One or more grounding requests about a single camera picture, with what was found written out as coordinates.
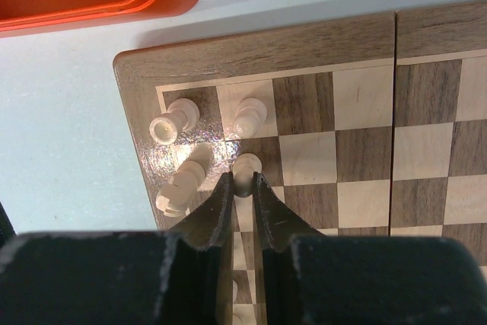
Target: chessboard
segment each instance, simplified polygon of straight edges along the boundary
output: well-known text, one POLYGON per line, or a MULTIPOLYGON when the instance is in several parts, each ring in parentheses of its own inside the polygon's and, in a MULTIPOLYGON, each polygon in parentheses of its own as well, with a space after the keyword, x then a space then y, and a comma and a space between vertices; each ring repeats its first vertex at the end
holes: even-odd
MULTIPOLYGON (((209 196, 239 155, 252 153, 277 197, 314 228, 330 235, 388 235, 392 60, 327 69, 182 90, 158 87, 162 113, 178 98, 200 109, 199 123, 164 148, 164 156, 173 158, 161 163, 168 176, 186 159, 208 172, 189 210, 209 196), (255 136, 239 139, 235 111, 248 97, 261 100, 268 116, 255 136)), ((246 305, 256 303, 252 197, 235 197, 235 212, 234 313, 247 318, 253 309, 246 305)))
MULTIPOLYGON (((117 56, 120 93, 151 207, 183 161, 207 177, 204 202, 253 153, 275 194, 327 235, 452 237, 487 275, 487 3, 373 14, 117 56), (152 119, 178 98, 196 127, 157 145, 152 119), (260 99, 250 139, 237 105, 260 99)), ((255 323, 252 199, 235 197, 236 314, 255 323)))

